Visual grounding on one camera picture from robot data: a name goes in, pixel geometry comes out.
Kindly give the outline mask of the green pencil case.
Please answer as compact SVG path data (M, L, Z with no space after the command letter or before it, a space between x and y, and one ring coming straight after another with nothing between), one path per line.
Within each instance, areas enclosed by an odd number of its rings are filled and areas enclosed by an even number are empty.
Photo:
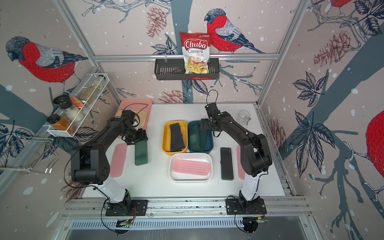
M200 131L198 125L191 127L190 148L192 151L197 151L200 148Z
M212 148L212 143L211 143L212 133L211 133L211 131L203 130L201 128L199 130L200 130L199 151L200 152L210 151Z
M142 166L148 163L148 141L135 143L135 165Z

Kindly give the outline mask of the black pencil case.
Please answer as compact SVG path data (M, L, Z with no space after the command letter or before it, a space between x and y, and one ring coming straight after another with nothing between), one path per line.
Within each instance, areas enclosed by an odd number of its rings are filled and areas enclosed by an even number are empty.
M179 123L170 125L171 131L171 152L180 152L185 148L183 134Z
M233 160L231 148L221 148L221 179L232 181L234 179Z

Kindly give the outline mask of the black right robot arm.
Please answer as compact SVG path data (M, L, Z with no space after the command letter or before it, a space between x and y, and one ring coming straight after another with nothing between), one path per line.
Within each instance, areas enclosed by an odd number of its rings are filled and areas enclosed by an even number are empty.
M201 119L202 129L226 132L240 146L241 166L246 176L239 202L243 208L255 205L260 198L260 179L269 173L273 163L266 136L245 129L229 113L220 112L216 103L207 104L205 110L208 118Z

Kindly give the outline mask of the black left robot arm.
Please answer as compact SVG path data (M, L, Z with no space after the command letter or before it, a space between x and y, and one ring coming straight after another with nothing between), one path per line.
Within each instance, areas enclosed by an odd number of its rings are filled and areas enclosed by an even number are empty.
M71 178L83 187L93 187L109 202L109 208L132 211L132 200L128 190L122 188L110 175L110 164L106 152L119 136L129 146L147 141L147 133L139 129L135 120L138 114L123 110L120 117L112 117L106 126L90 141L71 150Z

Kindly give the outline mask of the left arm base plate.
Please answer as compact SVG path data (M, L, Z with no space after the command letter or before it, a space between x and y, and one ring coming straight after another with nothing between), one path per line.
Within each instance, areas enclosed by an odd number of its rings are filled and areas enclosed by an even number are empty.
M148 206L148 200L131 200L131 204L126 206L123 202L107 203L107 217L123 217L123 216L145 216Z

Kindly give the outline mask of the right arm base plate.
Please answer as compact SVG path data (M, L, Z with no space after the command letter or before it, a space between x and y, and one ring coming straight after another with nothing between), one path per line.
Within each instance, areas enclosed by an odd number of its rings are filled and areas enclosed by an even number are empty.
M227 198L226 210L228 215L266 215L267 209L264 199L258 197L252 201L239 198Z

